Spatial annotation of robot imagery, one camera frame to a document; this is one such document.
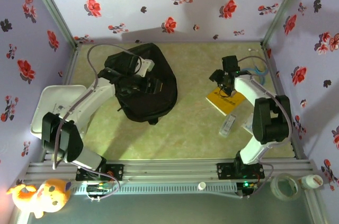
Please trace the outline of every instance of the orange plush toy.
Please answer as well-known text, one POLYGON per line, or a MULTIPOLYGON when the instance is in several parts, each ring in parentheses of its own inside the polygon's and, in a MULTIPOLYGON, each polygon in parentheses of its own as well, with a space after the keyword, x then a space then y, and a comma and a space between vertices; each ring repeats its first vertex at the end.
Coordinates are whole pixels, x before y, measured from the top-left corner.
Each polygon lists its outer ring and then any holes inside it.
POLYGON ((49 179, 38 190, 33 185, 20 184, 7 191, 11 193, 21 211, 33 212, 36 218, 41 218, 43 212, 57 212, 64 207, 70 197, 70 182, 49 179))

